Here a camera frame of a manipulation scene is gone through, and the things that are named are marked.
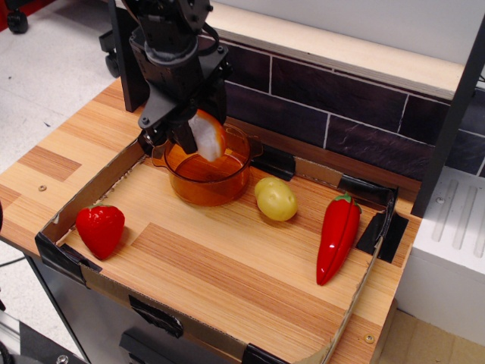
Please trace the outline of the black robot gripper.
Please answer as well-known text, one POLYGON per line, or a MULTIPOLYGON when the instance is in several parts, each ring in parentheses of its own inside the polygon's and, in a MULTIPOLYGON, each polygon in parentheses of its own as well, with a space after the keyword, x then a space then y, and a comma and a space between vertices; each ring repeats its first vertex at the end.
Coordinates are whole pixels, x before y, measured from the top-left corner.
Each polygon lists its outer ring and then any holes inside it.
POLYGON ((149 47, 140 28, 133 31, 130 45, 149 87, 139 118, 141 141, 160 146, 169 140, 186 154, 197 152, 189 119, 199 109, 221 125, 227 119, 225 80, 232 71, 228 48, 214 42, 199 49, 198 37, 191 36, 184 52, 159 52, 149 47))

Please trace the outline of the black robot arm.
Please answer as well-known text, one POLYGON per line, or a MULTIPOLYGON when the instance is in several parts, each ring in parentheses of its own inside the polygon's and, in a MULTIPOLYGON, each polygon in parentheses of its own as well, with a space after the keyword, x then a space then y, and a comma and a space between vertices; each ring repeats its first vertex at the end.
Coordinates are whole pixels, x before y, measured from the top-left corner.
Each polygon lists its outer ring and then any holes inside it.
POLYGON ((146 153, 167 141, 187 154, 197 150, 189 120, 198 110, 223 124, 225 80, 232 71, 228 49, 207 22, 208 1, 125 1, 138 27, 129 42, 149 87, 139 118, 139 144, 146 153))

